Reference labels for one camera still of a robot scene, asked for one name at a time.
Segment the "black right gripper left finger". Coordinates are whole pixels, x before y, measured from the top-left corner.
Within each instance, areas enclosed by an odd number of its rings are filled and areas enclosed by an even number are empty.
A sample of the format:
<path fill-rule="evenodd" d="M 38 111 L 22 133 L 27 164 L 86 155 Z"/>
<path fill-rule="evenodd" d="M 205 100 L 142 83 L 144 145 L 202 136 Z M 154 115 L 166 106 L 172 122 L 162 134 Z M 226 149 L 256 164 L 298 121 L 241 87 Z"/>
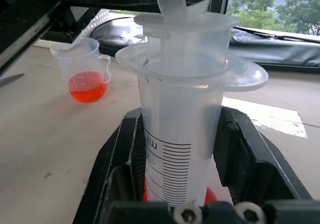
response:
<path fill-rule="evenodd" d="M 95 159 L 72 224 L 150 224 L 143 203 L 146 150 L 142 110 L 125 114 Z"/>

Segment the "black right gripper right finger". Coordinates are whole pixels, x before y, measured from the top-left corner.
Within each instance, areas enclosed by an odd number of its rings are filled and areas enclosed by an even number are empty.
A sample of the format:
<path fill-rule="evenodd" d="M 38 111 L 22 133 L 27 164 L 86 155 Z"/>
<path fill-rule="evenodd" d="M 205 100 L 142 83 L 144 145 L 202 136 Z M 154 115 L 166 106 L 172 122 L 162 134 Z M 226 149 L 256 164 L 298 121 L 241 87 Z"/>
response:
<path fill-rule="evenodd" d="M 280 150 L 237 109 L 221 109 L 213 158 L 234 204 L 312 199 Z"/>

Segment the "large translucent plastic syringe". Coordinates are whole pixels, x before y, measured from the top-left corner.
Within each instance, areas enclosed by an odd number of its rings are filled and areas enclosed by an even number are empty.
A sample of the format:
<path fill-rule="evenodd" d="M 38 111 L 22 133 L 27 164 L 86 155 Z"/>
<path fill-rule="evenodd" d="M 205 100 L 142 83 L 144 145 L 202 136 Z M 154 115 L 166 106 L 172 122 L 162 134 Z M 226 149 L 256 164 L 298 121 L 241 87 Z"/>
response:
<path fill-rule="evenodd" d="M 201 207 L 224 93 L 257 90 L 269 76 L 229 54 L 235 17 L 189 9 L 186 0 L 157 4 L 160 13 L 134 18 L 147 41 L 122 48 L 115 58 L 137 74 L 147 200 Z"/>

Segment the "clear plastic measuring cup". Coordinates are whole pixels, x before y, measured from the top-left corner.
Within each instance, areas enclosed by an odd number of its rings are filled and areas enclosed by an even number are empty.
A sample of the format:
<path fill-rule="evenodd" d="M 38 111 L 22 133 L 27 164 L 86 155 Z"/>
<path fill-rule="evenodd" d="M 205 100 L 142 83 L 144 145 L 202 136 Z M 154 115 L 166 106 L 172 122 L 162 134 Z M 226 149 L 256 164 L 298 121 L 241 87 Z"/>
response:
<path fill-rule="evenodd" d="M 209 189 L 206 189 L 205 197 L 200 199 L 202 202 L 198 202 L 198 199 L 193 196 L 190 197 L 188 192 L 188 180 L 187 179 L 172 179 L 168 176 L 163 176 L 162 181 L 154 180 L 148 174 L 144 179 L 144 202 L 164 202 L 170 207 L 177 207 L 180 204 L 188 203 L 197 205 L 200 207 L 205 206 L 209 202 L 217 201 L 215 194 Z"/>
<path fill-rule="evenodd" d="M 49 47 L 57 61 L 71 96 L 83 103 L 100 99 L 111 81 L 111 57 L 100 54 L 100 43 L 83 37 L 72 44 L 56 43 Z"/>

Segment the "white perforated plastic basket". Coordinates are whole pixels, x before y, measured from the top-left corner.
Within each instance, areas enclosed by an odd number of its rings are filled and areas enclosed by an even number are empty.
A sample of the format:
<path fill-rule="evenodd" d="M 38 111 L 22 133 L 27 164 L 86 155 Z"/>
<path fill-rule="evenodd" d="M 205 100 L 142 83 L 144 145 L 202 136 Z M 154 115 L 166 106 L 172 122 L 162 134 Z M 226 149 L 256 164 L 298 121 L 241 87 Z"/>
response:
<path fill-rule="evenodd" d="M 82 31 L 84 37 L 89 37 L 90 33 L 99 25 L 110 19 L 109 9 L 100 9 L 98 13 L 91 19 L 87 26 Z"/>

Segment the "white tape patch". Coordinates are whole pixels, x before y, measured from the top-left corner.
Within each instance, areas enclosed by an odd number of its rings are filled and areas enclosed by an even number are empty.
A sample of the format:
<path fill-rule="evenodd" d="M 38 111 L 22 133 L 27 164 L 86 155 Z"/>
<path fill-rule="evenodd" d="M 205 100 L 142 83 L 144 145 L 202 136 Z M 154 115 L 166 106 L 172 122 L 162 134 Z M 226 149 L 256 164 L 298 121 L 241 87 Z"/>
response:
<path fill-rule="evenodd" d="M 297 111 L 228 97 L 223 98 L 222 105 L 247 114 L 256 127 L 301 138 L 308 137 Z"/>

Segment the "black padded bag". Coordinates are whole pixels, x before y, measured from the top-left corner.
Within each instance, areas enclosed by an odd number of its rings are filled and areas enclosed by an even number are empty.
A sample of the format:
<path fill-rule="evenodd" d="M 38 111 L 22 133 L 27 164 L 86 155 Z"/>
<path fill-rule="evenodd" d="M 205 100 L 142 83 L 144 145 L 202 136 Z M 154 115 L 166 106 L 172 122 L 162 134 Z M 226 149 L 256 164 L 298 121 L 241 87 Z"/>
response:
<path fill-rule="evenodd" d="M 143 28 L 132 17 L 108 20 L 95 27 L 89 36 L 99 42 L 102 54 L 110 56 L 115 56 L 122 48 L 147 41 Z M 320 74 L 320 40 L 263 34 L 236 27 L 231 30 L 229 51 L 269 70 Z"/>

